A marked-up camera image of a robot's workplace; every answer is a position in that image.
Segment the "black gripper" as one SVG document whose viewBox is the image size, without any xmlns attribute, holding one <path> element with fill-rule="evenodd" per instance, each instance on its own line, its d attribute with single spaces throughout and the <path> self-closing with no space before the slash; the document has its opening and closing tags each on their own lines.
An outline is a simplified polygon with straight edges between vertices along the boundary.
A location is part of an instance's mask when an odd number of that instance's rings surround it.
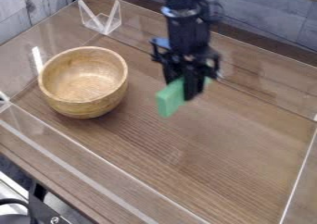
<svg viewBox="0 0 317 224">
<path fill-rule="evenodd" d="M 188 54 L 180 54 L 171 48 L 168 39 L 160 37 L 152 38 L 150 44 L 151 59 L 162 65 L 166 83 L 170 84 L 183 75 L 184 100 L 192 100 L 203 92 L 205 78 L 215 80 L 219 76 L 219 53 L 210 46 L 203 46 Z"/>
</svg>

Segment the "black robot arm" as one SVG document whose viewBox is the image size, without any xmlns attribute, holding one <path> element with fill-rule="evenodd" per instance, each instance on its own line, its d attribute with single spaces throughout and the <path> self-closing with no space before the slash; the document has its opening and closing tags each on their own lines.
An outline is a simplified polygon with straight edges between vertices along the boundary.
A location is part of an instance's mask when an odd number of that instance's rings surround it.
<svg viewBox="0 0 317 224">
<path fill-rule="evenodd" d="M 203 92 L 206 79 L 215 80 L 221 55 L 210 47 L 210 7 L 207 0 L 163 0 L 160 13 L 167 38 L 154 37 L 151 58 L 160 63 L 167 84 L 183 79 L 184 100 Z"/>
</svg>

